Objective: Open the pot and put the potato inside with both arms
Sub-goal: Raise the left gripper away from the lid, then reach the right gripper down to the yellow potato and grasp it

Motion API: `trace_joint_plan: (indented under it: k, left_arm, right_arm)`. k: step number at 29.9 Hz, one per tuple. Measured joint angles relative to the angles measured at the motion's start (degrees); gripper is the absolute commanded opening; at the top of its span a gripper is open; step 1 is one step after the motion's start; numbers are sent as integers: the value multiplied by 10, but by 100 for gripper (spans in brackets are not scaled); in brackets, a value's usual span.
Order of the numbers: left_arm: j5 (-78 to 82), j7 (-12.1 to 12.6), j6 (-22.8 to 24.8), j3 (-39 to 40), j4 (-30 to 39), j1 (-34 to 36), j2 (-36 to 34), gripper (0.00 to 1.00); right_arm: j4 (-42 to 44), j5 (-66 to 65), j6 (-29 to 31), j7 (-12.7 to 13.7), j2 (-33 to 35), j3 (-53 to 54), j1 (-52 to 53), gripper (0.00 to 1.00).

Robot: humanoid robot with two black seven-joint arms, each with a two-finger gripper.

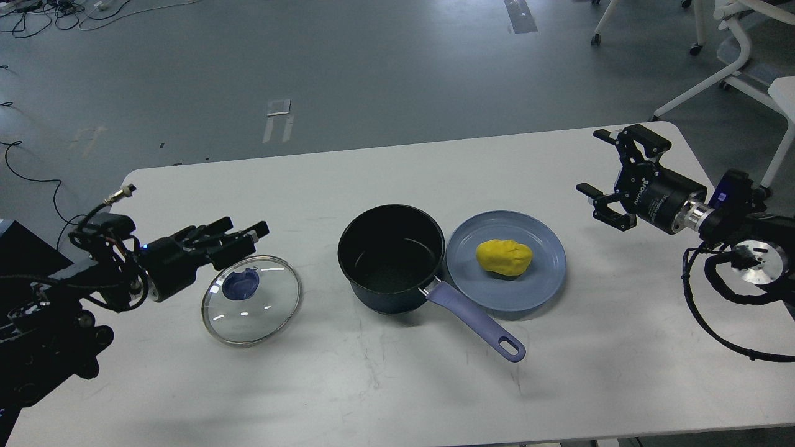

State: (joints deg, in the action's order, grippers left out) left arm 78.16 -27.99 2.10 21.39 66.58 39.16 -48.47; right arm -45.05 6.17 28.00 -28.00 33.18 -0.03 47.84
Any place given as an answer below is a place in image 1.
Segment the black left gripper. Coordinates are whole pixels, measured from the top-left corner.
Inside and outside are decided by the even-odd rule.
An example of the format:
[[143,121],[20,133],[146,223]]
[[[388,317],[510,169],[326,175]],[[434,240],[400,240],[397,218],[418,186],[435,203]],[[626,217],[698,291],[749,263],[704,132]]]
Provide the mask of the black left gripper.
[[[267,221],[259,221],[245,230],[227,234],[233,229],[229,216],[203,225],[184,227],[171,237],[159,238],[141,246],[137,263],[147,275],[148,298],[164,302],[196,282],[198,269],[211,264],[216,271],[231,267],[256,251],[256,243],[270,234]],[[184,244],[208,240],[206,251]]]

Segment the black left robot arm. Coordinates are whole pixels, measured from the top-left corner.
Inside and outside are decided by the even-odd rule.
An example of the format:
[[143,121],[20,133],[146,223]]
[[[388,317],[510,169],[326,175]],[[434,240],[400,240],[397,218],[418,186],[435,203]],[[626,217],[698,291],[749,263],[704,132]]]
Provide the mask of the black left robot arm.
[[196,282],[199,268],[221,271],[255,252],[270,230],[264,221],[233,231],[231,218],[191,225],[142,244],[127,215],[105,212],[133,195],[133,184],[105,198],[69,233],[88,254],[59,271],[2,275],[2,434],[22,409],[37,404],[71,376],[93,379],[98,356],[114,340],[83,300],[130,312],[145,300],[164,302]]

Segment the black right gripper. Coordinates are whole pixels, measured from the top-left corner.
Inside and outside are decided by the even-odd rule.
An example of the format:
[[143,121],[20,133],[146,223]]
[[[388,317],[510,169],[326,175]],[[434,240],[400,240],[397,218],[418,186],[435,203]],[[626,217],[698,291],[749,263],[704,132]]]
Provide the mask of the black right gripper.
[[[707,188],[660,164],[672,143],[642,124],[615,131],[598,129],[593,136],[616,148],[621,166],[611,194],[587,182],[576,185],[591,203],[593,217],[619,231],[634,228],[639,217],[669,235],[680,232],[686,203],[704,202]],[[628,213],[611,209],[614,203]]]

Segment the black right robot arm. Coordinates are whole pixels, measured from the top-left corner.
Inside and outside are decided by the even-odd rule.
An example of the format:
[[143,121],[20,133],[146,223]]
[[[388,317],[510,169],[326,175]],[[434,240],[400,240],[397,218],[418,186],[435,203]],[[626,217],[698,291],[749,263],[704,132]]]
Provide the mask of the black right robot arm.
[[701,244],[685,250],[681,273],[685,302],[696,322],[715,341],[752,361],[793,362],[791,354],[764,353],[719,336],[699,311],[691,285],[694,263],[705,255],[704,276],[727,302],[782,302],[792,309],[793,218],[767,212],[764,190],[737,169],[724,173],[707,198],[703,184],[662,165],[671,142],[644,125],[599,129],[593,135],[616,148],[621,164],[609,193],[577,184],[593,205],[593,217],[619,231],[643,220],[669,235],[696,232]]

